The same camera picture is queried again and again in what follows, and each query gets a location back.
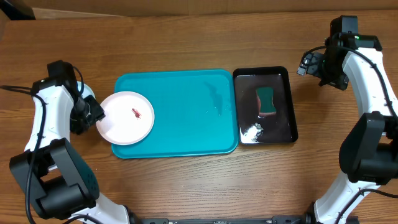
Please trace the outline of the pink plate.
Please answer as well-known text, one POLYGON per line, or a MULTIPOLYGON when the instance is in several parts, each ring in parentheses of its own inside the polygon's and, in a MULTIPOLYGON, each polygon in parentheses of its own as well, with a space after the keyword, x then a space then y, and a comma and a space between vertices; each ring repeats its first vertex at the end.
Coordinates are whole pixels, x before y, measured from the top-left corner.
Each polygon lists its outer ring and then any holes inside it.
POLYGON ((143 140, 152 130, 154 109, 147 98, 132 91, 120 91, 102 103, 105 117, 96 122, 100 135, 112 144, 130 145, 143 140))

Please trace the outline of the green and pink sponge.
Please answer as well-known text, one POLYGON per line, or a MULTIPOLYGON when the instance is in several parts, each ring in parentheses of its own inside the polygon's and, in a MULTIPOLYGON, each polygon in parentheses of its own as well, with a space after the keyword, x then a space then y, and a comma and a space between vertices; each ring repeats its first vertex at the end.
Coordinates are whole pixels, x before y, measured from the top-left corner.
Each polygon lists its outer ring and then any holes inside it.
POLYGON ((272 88, 260 87, 256 90, 256 96, 259 117, 266 117, 276 114, 276 108, 273 102, 274 90, 272 88))

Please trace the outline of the light blue plate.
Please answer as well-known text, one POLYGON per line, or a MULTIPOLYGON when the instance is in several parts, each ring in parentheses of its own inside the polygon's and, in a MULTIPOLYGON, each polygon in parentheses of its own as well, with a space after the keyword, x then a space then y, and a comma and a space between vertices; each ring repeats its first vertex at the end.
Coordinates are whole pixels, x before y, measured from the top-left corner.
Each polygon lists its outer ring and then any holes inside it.
POLYGON ((83 93, 81 94, 83 99, 85 99, 87 96, 92 96, 93 98, 95 98, 93 90, 87 84, 82 84, 82 82, 78 82, 78 84, 78 89, 83 89, 83 93))

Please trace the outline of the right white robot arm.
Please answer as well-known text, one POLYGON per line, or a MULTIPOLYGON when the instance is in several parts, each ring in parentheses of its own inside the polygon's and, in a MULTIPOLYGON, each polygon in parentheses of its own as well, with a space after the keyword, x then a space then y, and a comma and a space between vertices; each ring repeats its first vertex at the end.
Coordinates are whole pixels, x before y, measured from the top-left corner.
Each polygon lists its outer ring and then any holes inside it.
POLYGON ((320 78, 320 85, 351 84, 359 120, 339 151, 340 173, 326 193, 309 206, 302 223, 357 223, 350 213, 370 193, 396 198, 379 188, 397 178, 397 97, 374 35, 339 32, 304 53, 297 71, 320 78))

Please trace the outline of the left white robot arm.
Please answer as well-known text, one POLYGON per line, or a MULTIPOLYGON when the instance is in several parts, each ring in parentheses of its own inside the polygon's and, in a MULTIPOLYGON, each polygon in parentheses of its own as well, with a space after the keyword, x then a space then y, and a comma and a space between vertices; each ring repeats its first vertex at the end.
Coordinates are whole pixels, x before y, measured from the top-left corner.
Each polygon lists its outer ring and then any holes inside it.
POLYGON ((65 223, 135 223, 127 207, 100 192, 93 171, 70 143, 71 133, 81 134, 104 116, 91 89, 71 78, 11 89, 29 94, 35 103, 29 142, 9 163, 25 194, 28 221, 36 212, 65 223))

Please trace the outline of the black rectangular tray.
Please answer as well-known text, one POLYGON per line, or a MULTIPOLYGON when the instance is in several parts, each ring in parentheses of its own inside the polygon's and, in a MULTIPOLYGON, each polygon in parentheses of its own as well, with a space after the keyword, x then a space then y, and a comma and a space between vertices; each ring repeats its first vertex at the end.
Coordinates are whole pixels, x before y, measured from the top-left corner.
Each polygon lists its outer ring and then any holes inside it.
POLYGON ((238 68, 233 72, 236 112, 241 144, 280 144, 298 139, 297 123, 285 67, 238 68), (274 90, 276 114, 259 117, 256 90, 274 90))

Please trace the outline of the teal plastic tray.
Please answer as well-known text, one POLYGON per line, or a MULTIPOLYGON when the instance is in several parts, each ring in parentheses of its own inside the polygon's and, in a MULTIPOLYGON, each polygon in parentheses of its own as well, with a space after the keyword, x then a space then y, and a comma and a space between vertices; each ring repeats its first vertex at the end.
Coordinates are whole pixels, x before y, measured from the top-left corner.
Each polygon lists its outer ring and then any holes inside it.
POLYGON ((143 140, 112 145, 121 159, 229 154, 238 146, 233 77, 226 70, 127 73, 114 90, 146 97, 155 114, 143 140))

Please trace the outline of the dark object at corner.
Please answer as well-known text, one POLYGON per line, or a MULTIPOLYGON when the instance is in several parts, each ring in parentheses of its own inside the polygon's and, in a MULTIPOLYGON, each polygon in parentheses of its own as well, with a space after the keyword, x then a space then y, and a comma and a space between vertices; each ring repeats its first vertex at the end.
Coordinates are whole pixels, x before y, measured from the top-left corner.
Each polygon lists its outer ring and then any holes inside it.
POLYGON ((32 8, 23 0, 1 0, 1 10, 12 21, 35 20, 32 8))

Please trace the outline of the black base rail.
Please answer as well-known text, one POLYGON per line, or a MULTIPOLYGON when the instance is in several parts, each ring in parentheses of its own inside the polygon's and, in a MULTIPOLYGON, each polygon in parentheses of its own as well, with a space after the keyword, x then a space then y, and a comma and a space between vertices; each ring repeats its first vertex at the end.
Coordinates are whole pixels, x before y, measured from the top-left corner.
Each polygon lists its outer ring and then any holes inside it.
POLYGON ((184 219, 142 218, 141 224, 311 224, 317 221, 310 215, 278 215, 272 218, 237 218, 237 219, 184 219))

